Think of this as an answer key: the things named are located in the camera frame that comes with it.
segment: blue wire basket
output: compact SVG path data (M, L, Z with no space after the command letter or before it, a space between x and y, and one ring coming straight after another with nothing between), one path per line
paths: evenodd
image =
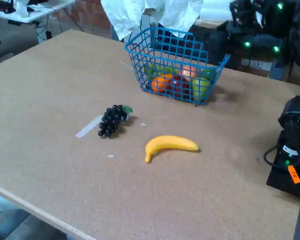
M142 90L198 105L206 102L229 59L225 55L218 66L208 65L204 44L191 32L164 27L142 30L125 49Z

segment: yellow banana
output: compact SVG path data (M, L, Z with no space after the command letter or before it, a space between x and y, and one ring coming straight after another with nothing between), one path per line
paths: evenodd
M145 146L145 162L151 162L151 157L162 149L181 149L188 151L199 151L199 146L190 139L181 136L157 136L150 140Z

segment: red apple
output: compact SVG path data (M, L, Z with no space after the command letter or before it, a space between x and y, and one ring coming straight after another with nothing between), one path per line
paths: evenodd
M182 99L190 99L190 84L180 75L174 76L171 84L169 84L166 88L168 89L167 93L169 95L174 95Z
M198 77L199 72L195 66L183 65L179 74L182 75L186 81L191 82L192 78Z

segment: black grapes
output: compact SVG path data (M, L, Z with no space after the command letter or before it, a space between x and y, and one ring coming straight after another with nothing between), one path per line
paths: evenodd
M100 122L100 131L98 135L102 137L103 135L110 137L120 124L120 122L127 119L127 113L124 111L122 105L113 105L112 108L107 108L104 116L102 117L102 122Z

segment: white table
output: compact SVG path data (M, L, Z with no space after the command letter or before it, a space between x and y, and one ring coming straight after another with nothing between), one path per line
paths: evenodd
M42 43L46 38L46 29L42 21L42 18L53 14L54 12L59 11L75 4L76 0L49 0L48 2L39 3L37 5L30 5L29 7L34 9L34 11L29 12L29 16L22 17L17 12L11 14L5 14L0 11L0 18L12 20L24 24L31 24L34 21L37 22L35 25L35 31L37 34L38 42Z

